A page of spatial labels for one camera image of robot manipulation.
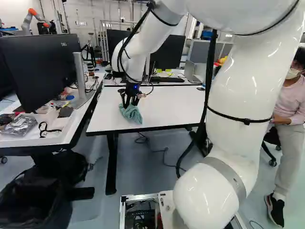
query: white table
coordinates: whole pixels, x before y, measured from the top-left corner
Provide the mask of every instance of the white table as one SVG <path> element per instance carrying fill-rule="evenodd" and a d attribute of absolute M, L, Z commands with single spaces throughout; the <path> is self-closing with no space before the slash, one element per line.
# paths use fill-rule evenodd
<path fill-rule="evenodd" d="M 72 90 L 72 94 L 77 98 L 78 91 Z M 93 95 L 83 106 L 74 110 L 69 118 L 61 118 L 54 121 L 54 124 L 60 122 L 64 125 L 64 128 L 59 135 L 48 134 L 46 138 L 40 138 L 38 125 L 30 130 L 24 137 L 0 134 L 0 155 L 6 154 L 6 151 L 9 151 L 9 154 L 6 154 L 9 156 L 13 151 L 17 152 L 23 149 L 30 150 L 33 149 L 33 147 L 38 148 L 40 146 L 40 148 L 45 148 L 46 146 L 53 146 L 53 148 L 56 148 L 57 146 L 59 148 L 68 146 L 73 140 L 75 133 L 79 130 L 80 124 L 85 122 L 83 118 L 94 98 L 96 99 L 95 95 Z M 11 114 L 12 111 L 19 106 L 20 102 L 17 100 L 12 105 L 2 110 L 0 114 Z"/>
<path fill-rule="evenodd" d="M 127 121 L 119 110 L 122 103 L 120 87 L 104 87 L 86 131 L 87 136 L 107 135 L 109 160 L 106 195 L 116 192 L 116 161 L 118 136 L 122 133 L 176 129 L 198 126 L 204 107 L 204 91 L 197 85 L 158 86 L 138 107 L 143 124 Z M 151 87 L 141 87 L 148 93 Z"/>
<path fill-rule="evenodd" d="M 182 83 L 175 83 L 175 82 L 159 82 L 159 83 L 154 83 L 155 86 L 173 86 L 173 85 L 195 85 L 191 82 L 189 82 L 186 78 L 184 78 L 184 70 L 181 70 L 181 69 L 172 69 L 171 72 L 161 72 L 161 73 L 157 73 L 156 75 L 154 76 L 159 76 L 159 77 L 172 77 L 172 78 L 178 78 L 178 77 L 181 77 L 184 82 Z M 125 83 L 121 83 L 121 78 L 115 78 L 115 79 L 111 79 L 111 80 L 106 80 L 104 79 L 103 80 L 103 84 L 104 86 L 117 86 L 117 87 L 120 87 L 120 86 L 124 86 Z"/>

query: hair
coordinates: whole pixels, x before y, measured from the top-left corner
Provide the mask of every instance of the hair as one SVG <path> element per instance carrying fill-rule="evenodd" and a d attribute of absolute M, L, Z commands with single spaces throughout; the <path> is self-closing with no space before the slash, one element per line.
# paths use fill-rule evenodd
<path fill-rule="evenodd" d="M 296 51 L 294 61 L 298 61 L 305 69 L 305 48 L 299 47 Z"/>

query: face mask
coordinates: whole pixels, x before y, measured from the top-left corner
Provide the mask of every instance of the face mask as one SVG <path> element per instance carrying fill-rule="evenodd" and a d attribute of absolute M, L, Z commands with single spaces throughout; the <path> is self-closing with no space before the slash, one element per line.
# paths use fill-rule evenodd
<path fill-rule="evenodd" d="M 286 75 L 286 79 L 290 80 L 290 79 L 293 79 L 293 78 L 297 77 L 299 72 L 300 71 L 297 70 L 297 69 L 290 68 L 287 75 Z"/>

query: computer monitor stand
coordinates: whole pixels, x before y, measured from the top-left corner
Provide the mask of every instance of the computer monitor stand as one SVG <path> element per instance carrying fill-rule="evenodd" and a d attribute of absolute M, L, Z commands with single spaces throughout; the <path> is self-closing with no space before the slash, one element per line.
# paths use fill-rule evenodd
<path fill-rule="evenodd" d="M 74 109 L 78 109 L 81 106 L 83 106 L 93 96 L 95 91 L 86 93 L 86 84 L 85 84 L 81 52 L 74 52 L 73 56 L 74 56 L 77 84 L 78 84 L 78 97 L 75 97 L 74 101 L 71 102 L 71 106 Z"/>

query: sneaker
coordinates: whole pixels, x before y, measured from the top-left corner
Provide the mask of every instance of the sneaker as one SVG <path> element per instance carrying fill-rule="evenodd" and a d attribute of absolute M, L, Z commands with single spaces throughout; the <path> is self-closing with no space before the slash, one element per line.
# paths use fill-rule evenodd
<path fill-rule="evenodd" d="M 265 202 L 268 208 L 268 215 L 271 221 L 279 227 L 284 227 L 284 214 L 283 209 L 285 202 L 281 199 L 276 200 L 273 198 L 273 193 L 265 196 Z"/>

